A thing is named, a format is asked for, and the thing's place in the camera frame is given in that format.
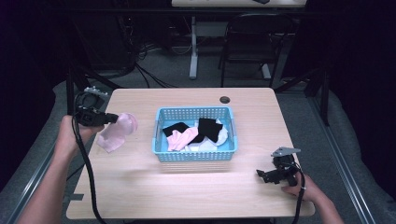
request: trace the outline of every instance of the chair backrest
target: chair backrest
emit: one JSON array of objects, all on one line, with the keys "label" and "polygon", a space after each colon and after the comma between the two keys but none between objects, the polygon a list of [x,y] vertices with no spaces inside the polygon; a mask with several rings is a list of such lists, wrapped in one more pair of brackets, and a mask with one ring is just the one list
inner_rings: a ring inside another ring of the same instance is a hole
[{"label": "chair backrest", "polygon": [[292,27],[292,19],[283,14],[244,13],[228,22],[225,35],[285,34],[289,33]]}]

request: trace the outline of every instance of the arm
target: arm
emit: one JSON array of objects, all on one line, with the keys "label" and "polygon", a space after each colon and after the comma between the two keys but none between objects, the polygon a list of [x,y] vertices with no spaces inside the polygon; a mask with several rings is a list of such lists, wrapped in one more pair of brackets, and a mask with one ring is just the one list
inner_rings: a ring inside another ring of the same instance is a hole
[{"label": "arm", "polygon": [[[84,144],[104,127],[79,126]],[[61,223],[62,201],[70,162],[78,153],[72,117],[64,116],[49,169],[23,210],[18,223]]]},{"label": "arm", "polygon": [[[303,200],[314,203],[324,224],[344,223],[343,219],[341,219],[340,215],[338,214],[334,203],[326,196],[323,191],[320,190],[311,177],[308,175],[304,175],[304,177],[306,190],[304,192]],[[298,195],[301,188],[301,174],[297,173],[296,178],[298,182],[297,186],[282,187],[282,190],[293,195]]]}]

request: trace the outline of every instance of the basket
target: basket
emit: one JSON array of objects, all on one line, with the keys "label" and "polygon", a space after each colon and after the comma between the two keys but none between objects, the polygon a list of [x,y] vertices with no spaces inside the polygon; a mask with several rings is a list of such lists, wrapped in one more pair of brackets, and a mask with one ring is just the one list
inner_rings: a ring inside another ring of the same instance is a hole
[{"label": "basket", "polygon": [[[168,143],[163,128],[178,122],[193,127],[200,118],[219,119],[228,131],[227,140],[217,150],[208,151],[168,151]],[[155,119],[152,151],[159,161],[229,161],[237,150],[237,137],[233,121],[233,111],[228,106],[162,107]]]}]

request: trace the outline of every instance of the camera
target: camera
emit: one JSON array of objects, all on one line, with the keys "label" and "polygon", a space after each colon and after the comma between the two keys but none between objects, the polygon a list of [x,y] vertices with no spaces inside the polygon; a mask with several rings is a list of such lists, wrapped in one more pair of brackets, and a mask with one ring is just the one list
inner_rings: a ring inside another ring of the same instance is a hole
[{"label": "camera", "polygon": [[275,170],[264,172],[256,170],[259,177],[262,177],[265,183],[279,184],[281,180],[288,180],[290,186],[296,186],[297,181],[294,175],[299,171],[298,164],[295,162],[292,153],[300,152],[298,148],[280,147],[271,156]]},{"label": "camera", "polygon": [[95,87],[86,88],[75,101],[75,117],[83,126],[101,126],[107,123],[115,123],[118,115],[104,113],[99,108],[104,104],[107,93],[100,92]]}]

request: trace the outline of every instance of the light wood tabletop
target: light wood tabletop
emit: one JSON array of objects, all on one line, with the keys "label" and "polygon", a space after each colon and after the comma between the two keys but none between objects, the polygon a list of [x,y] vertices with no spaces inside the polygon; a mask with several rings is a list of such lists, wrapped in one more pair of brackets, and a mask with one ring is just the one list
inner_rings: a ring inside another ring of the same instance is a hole
[{"label": "light wood tabletop", "polygon": [[253,0],[172,0],[173,7],[305,7],[306,0],[270,0],[261,4]]},{"label": "light wood tabletop", "polygon": [[[233,111],[238,149],[230,161],[159,162],[151,151],[157,110],[168,106],[222,106]],[[119,89],[107,113],[132,113],[137,131],[107,153],[95,142],[90,159],[103,218],[293,217],[296,198],[280,184],[264,183],[256,169],[274,170],[271,154],[293,147],[276,96],[267,88]],[[67,216],[95,218],[84,168]],[[303,202],[301,216],[315,213]]]}]

